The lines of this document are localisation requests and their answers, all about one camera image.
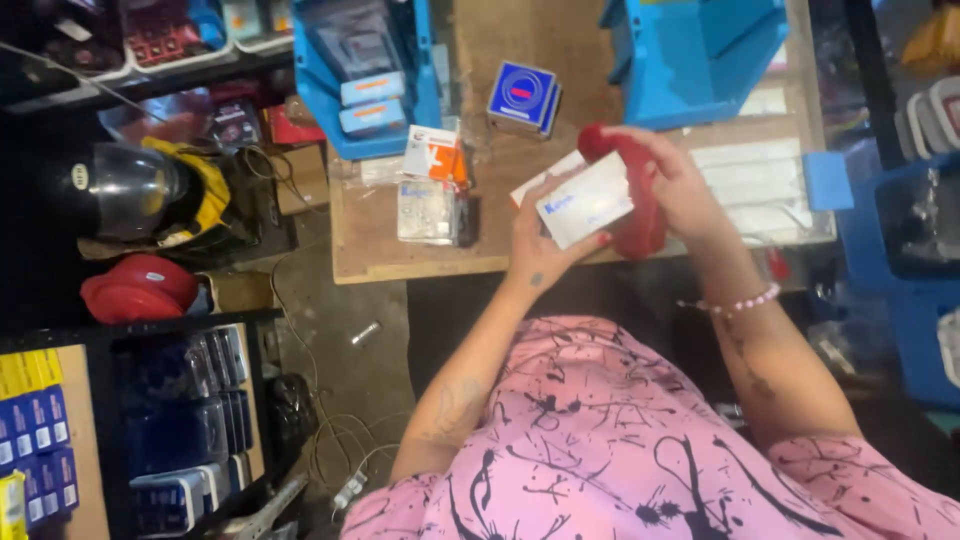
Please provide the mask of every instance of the sleeve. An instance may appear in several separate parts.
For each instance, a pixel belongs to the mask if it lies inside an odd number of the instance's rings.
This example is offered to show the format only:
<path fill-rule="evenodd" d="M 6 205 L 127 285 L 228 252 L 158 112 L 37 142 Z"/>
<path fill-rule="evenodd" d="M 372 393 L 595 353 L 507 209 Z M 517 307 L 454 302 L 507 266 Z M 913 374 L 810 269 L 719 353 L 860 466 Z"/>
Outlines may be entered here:
<path fill-rule="evenodd" d="M 804 437 L 770 461 L 819 502 L 884 538 L 960 538 L 960 504 L 900 472 L 859 437 Z"/>
<path fill-rule="evenodd" d="M 347 512 L 340 537 L 344 540 L 374 536 L 388 540 L 419 538 L 426 507 L 439 481 L 440 475 L 436 473 L 413 475 L 371 492 Z"/>

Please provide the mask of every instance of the yellow fabric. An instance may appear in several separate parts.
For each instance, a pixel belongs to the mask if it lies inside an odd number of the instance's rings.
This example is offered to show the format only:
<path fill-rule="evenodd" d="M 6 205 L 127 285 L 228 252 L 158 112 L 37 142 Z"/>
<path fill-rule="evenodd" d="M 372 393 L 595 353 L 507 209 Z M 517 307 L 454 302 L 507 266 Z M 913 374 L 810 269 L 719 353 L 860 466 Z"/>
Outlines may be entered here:
<path fill-rule="evenodd" d="M 140 144 L 144 148 L 151 148 L 175 160 L 183 161 L 197 171 L 204 182 L 204 201 L 200 204 L 200 210 L 197 211 L 197 216 L 194 218 L 194 222 L 200 229 L 196 233 L 190 231 L 173 233 L 161 240 L 160 245 L 163 247 L 176 246 L 206 232 L 215 225 L 225 225 L 222 216 L 230 202 L 230 190 L 227 187 L 227 180 L 224 179 L 224 173 L 220 171 L 219 167 L 207 158 L 181 152 L 181 150 L 190 148 L 189 144 L 167 142 L 151 136 L 144 137 Z"/>

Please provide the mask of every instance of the small metal part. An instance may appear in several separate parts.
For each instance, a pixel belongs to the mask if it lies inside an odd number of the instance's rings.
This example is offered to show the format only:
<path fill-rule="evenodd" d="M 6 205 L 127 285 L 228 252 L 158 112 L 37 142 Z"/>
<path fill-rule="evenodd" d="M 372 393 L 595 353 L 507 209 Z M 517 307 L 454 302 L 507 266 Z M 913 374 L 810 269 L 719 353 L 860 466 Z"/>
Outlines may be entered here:
<path fill-rule="evenodd" d="M 368 327 L 364 328 L 363 331 L 354 335 L 350 339 L 350 344 L 356 348 L 362 348 L 367 344 L 368 341 L 373 337 L 374 334 L 383 330 L 383 327 L 380 326 L 380 323 L 373 321 Z"/>

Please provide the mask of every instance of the tattoo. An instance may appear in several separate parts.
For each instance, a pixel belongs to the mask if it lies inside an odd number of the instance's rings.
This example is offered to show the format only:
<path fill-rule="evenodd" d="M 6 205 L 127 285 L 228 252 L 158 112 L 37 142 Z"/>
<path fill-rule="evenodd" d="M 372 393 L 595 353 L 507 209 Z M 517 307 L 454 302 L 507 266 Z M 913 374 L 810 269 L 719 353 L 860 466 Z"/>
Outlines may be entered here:
<path fill-rule="evenodd" d="M 736 351 L 736 355 L 740 358 L 740 360 L 743 361 L 743 365 L 747 367 L 747 375 L 751 380 L 751 388 L 764 400 L 768 402 L 775 400 L 777 398 L 777 392 L 774 392 L 774 389 L 770 387 L 770 383 L 767 382 L 767 379 L 764 379 L 758 375 L 756 371 L 754 371 L 754 368 L 750 366 L 750 362 L 747 361 L 747 357 L 744 356 L 743 338 L 733 331 L 733 321 L 731 321 L 728 317 L 721 316 L 720 322 L 733 344 L 733 350 Z"/>
<path fill-rule="evenodd" d="M 433 418 L 431 431 L 425 431 L 422 438 L 442 444 L 460 445 L 476 428 L 477 420 L 483 409 L 484 396 L 481 396 L 480 384 L 473 379 L 460 381 L 459 388 L 444 384 L 440 389 L 440 403 Z"/>

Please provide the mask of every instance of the yellow box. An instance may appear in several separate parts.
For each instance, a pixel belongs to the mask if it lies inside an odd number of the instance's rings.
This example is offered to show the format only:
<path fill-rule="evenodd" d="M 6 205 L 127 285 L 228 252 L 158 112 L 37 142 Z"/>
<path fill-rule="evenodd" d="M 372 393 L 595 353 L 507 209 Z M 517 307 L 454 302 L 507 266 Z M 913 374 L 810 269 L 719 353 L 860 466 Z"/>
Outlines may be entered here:
<path fill-rule="evenodd" d="M 0 355 L 0 399 L 15 398 L 24 393 L 16 364 L 16 355 Z"/>
<path fill-rule="evenodd" d="M 46 362 L 46 354 L 43 351 L 30 351 L 14 355 L 16 357 L 17 371 L 20 372 L 20 380 L 23 383 L 23 393 L 37 392 L 43 389 L 40 382 L 40 362 Z"/>
<path fill-rule="evenodd" d="M 19 471 L 0 479 L 0 540 L 27 540 L 23 480 Z"/>
<path fill-rule="evenodd" d="M 40 364 L 40 382 L 44 388 L 54 384 L 63 384 L 63 369 L 60 367 L 60 355 L 57 349 L 47 349 Z"/>

